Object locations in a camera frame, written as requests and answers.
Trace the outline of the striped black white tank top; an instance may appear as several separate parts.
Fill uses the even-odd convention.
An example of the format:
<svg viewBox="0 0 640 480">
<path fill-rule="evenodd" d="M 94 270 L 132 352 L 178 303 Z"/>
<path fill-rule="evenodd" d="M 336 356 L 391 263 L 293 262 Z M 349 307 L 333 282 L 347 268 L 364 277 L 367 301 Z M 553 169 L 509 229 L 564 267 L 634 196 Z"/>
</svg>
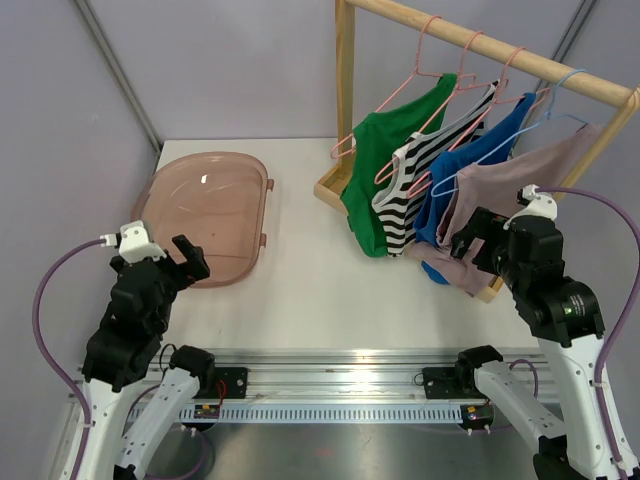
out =
<svg viewBox="0 0 640 480">
<path fill-rule="evenodd" d="M 432 163 L 461 139 L 469 127 L 474 129 L 462 139 L 464 145 L 484 133 L 484 124 L 478 118 L 487 111 L 499 86 L 498 80 L 489 83 L 480 100 L 466 114 L 433 133 L 411 134 L 405 145 L 396 150 L 389 185 L 375 194 L 371 202 L 383 228 L 383 234 L 376 239 L 382 243 L 384 255 L 400 256 L 415 240 L 413 222 L 432 183 Z"/>
</svg>

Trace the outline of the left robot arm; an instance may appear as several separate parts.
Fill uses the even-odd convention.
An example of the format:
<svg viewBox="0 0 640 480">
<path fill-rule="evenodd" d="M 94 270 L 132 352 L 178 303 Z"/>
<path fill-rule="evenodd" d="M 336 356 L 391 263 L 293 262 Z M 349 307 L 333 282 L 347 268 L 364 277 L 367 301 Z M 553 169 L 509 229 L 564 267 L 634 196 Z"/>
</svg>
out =
<svg viewBox="0 0 640 480">
<path fill-rule="evenodd" d="M 154 243 L 141 224 L 130 224 L 117 234 L 104 235 L 65 254 L 70 259 L 95 244 L 118 250 L 110 261 L 117 281 L 98 329 L 87 342 L 81 385 L 54 360 L 40 328 L 45 287 L 62 263 L 56 261 L 38 285 L 32 306 L 36 344 L 82 409 L 60 474 L 63 479 L 144 478 L 181 409 L 192 398 L 206 397 L 215 388 L 214 355 L 182 346 L 173 353 L 140 416 L 133 425 L 126 424 L 131 407 L 143 394 L 143 381 L 160 350 L 177 294 L 210 275 L 202 248 L 183 235 L 172 242 L 184 257 L 181 263 Z"/>
</svg>

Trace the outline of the mauve tank top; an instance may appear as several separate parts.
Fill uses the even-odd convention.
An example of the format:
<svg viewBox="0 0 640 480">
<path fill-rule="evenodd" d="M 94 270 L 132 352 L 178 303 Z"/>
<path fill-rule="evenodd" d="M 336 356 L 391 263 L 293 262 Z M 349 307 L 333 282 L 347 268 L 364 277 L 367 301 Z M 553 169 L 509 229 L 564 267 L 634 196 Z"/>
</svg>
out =
<svg viewBox="0 0 640 480">
<path fill-rule="evenodd" d="M 456 175 L 460 187 L 445 203 L 444 214 L 437 224 L 436 243 L 417 242 L 409 247 L 408 255 L 449 284 L 472 296 L 479 294 L 493 276 L 478 270 L 472 259 L 452 258 L 452 236 L 467 224 L 477 207 L 509 218 L 521 209 L 517 193 L 523 187 L 560 185 L 602 130 L 600 125 L 587 124 L 554 145 L 499 164 L 472 164 L 463 168 Z"/>
</svg>

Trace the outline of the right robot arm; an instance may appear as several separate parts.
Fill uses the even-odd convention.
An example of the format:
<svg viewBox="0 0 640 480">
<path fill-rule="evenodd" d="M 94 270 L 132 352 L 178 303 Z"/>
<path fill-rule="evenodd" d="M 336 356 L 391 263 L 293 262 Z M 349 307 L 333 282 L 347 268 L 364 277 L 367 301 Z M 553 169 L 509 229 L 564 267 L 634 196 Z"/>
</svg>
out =
<svg viewBox="0 0 640 480">
<path fill-rule="evenodd" d="M 476 239 L 482 246 L 473 263 L 509 288 L 546 358 L 563 416 L 551 413 L 489 345 L 459 353 L 456 389 L 480 394 L 501 411 L 531 449 L 540 479 L 638 478 L 639 460 L 622 443 L 618 416 L 603 410 L 611 396 L 597 367 L 604 351 L 599 304 L 586 284 L 565 275 L 564 239 L 554 221 L 531 214 L 507 218 L 479 207 L 453 236 L 454 257 Z"/>
</svg>

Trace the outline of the pink wire hanger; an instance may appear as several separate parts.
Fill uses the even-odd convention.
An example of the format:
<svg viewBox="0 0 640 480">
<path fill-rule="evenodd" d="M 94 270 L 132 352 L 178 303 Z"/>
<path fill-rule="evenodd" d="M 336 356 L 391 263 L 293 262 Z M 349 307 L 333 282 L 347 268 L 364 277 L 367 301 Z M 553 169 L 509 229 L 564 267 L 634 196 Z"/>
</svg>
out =
<svg viewBox="0 0 640 480">
<path fill-rule="evenodd" d="M 433 73 L 433 72 L 422 71 L 420 68 L 424 35 L 427 33 L 427 30 L 431 26 L 431 24 L 434 21 L 440 20 L 440 19 L 441 19 L 440 15 L 434 15 L 424 24 L 424 26 L 420 30 L 420 36 L 419 36 L 416 53 L 415 53 L 414 68 L 411 74 L 406 78 L 406 80 L 402 84 L 398 86 L 398 88 L 395 91 L 393 91 L 374 110 L 374 113 L 380 113 L 415 77 L 422 76 L 422 77 L 440 78 L 443 76 L 443 73 Z M 353 133 L 350 133 L 349 135 L 345 136 L 334 145 L 334 147 L 330 151 L 330 158 L 333 160 L 338 160 L 338 159 L 341 159 L 342 157 L 345 157 L 349 154 L 354 153 L 355 151 L 356 151 L 355 137 Z"/>
<path fill-rule="evenodd" d="M 477 75 L 475 73 L 465 73 L 464 72 L 464 62 L 467 52 L 469 51 L 474 40 L 483 35 L 484 32 L 478 30 L 472 34 L 472 36 L 468 39 L 467 43 L 463 48 L 463 53 L 460 58 L 459 69 L 457 72 L 457 80 L 456 84 L 449 94 L 449 96 L 438 106 L 438 108 L 433 112 L 433 114 L 424 122 L 424 124 L 418 129 L 419 133 L 422 133 L 439 115 L 440 113 L 446 109 L 448 104 L 460 94 L 464 93 L 467 90 L 482 88 L 488 86 L 488 83 L 478 83 L 476 81 Z M 396 168 L 392 169 L 393 160 L 390 160 L 384 167 L 382 167 L 374 178 L 375 185 L 381 185 L 384 181 L 389 179 L 392 174 L 396 171 Z"/>
<path fill-rule="evenodd" d="M 511 62 L 515 59 L 515 57 L 522 51 L 526 51 L 526 48 L 524 46 L 520 46 L 518 48 L 516 48 L 508 57 L 507 61 L 504 63 L 501 75 L 499 77 L 499 82 L 498 82 L 498 86 L 496 88 L 496 92 L 495 95 L 492 99 L 492 101 L 489 103 L 489 106 L 487 107 L 486 110 L 484 110 L 481 115 L 479 117 L 477 117 L 474 122 L 466 128 L 466 130 L 460 134 L 455 142 L 449 147 L 448 152 L 452 152 L 454 151 L 465 139 L 467 139 L 468 137 L 470 137 L 475 131 L 476 131 L 476 127 L 484 120 L 484 118 L 489 114 L 489 112 L 491 111 L 491 109 L 493 108 L 494 105 L 496 104 L 504 104 L 504 103 L 511 103 L 514 102 L 516 100 L 518 100 L 518 98 L 513 98 L 513 99 L 509 99 L 509 100 L 500 100 L 500 95 L 504 92 L 504 90 L 507 88 L 507 85 L 509 83 L 509 79 L 507 76 L 507 71 L 510 67 Z M 407 196 L 409 198 L 413 198 L 415 196 L 417 196 L 419 193 L 424 192 L 432 183 L 432 180 L 429 180 L 427 183 L 425 183 L 425 180 L 429 177 L 429 175 L 431 174 L 430 171 L 427 171 L 425 174 L 423 174 L 420 178 L 418 178 L 409 188 L 408 192 L 407 192 Z"/>
</svg>

